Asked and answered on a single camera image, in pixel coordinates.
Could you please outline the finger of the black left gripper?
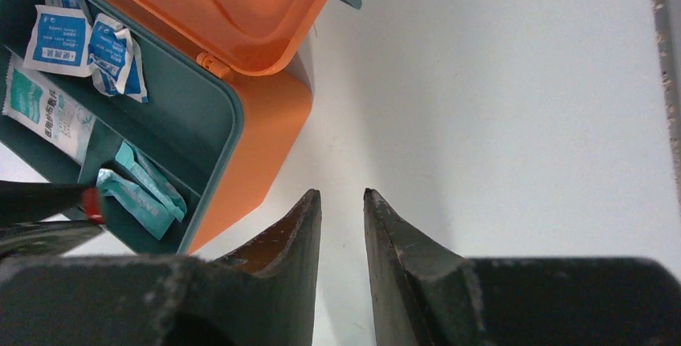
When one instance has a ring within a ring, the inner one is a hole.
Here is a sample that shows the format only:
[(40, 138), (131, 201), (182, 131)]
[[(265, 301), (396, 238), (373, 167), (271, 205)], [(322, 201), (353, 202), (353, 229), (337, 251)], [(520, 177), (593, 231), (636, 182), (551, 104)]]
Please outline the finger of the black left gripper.
[(1, 258), (61, 255), (98, 236), (90, 221), (27, 222), (1, 227)]
[(1, 180), (1, 226), (38, 222), (80, 204), (93, 190), (81, 184)]

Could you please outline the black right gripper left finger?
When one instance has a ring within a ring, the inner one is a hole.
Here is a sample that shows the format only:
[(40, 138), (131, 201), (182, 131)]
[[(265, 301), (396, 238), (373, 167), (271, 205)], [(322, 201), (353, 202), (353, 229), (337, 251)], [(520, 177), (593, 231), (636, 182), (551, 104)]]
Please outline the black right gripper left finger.
[(212, 261), (177, 254), (1, 264), (4, 345), (309, 345), (321, 196)]

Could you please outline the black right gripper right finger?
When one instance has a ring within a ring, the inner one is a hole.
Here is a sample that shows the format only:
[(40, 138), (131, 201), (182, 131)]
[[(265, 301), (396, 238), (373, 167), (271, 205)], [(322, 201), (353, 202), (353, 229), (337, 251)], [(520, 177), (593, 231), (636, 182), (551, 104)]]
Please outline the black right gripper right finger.
[(677, 345), (680, 284), (648, 258), (465, 258), (364, 193), (379, 345)]

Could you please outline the small red bottle cap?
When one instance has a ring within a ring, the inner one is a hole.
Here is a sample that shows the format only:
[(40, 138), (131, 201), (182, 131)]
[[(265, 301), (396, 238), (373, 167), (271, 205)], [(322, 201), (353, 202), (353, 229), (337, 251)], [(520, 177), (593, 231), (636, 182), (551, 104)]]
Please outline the small red bottle cap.
[(83, 191), (81, 196), (82, 211), (87, 219), (99, 225), (104, 225), (100, 192), (97, 188), (89, 188)]

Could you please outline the small teal tube packet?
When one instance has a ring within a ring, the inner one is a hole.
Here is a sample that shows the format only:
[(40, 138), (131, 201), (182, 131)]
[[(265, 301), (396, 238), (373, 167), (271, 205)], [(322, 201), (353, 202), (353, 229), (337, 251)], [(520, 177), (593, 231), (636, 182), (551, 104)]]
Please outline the small teal tube packet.
[(114, 197), (156, 240), (165, 236), (174, 221), (157, 199), (112, 169), (99, 169), (96, 187), (105, 197)]

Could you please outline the teal white label packet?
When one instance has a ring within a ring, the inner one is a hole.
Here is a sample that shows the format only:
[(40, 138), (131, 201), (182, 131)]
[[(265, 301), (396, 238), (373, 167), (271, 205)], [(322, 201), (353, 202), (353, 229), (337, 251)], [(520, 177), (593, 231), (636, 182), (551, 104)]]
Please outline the teal white label packet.
[(19, 122), (68, 155), (85, 161), (96, 117), (38, 71), (10, 53), (2, 114)]

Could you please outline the teal strip packet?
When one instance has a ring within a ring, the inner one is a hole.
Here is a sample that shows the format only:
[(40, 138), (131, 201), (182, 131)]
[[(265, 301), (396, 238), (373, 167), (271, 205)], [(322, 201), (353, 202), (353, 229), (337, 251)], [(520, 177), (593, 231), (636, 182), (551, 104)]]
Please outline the teal strip packet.
[(188, 210), (184, 197), (141, 150), (123, 141), (114, 161), (159, 201), (177, 221), (183, 222)]

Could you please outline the dark teal divider tray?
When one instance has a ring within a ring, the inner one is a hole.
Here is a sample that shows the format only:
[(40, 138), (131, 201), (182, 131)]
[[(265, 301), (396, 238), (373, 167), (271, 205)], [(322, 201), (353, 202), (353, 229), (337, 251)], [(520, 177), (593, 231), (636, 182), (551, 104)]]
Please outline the dark teal divider tray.
[[(1, 67), (23, 55), (44, 0), (1, 0)], [(86, 0), (93, 14), (126, 25), (141, 47), (149, 89), (145, 104), (99, 94), (85, 78), (53, 75), (53, 82), (96, 118), (83, 164), (9, 117), (1, 142), (48, 181), (92, 183), (122, 142), (140, 149), (177, 187), (188, 213), (154, 238), (117, 201), (106, 198), (108, 230), (137, 253), (185, 254), (242, 134), (243, 108), (235, 91), (214, 78), (162, 36), (165, 24), (130, 0)]]

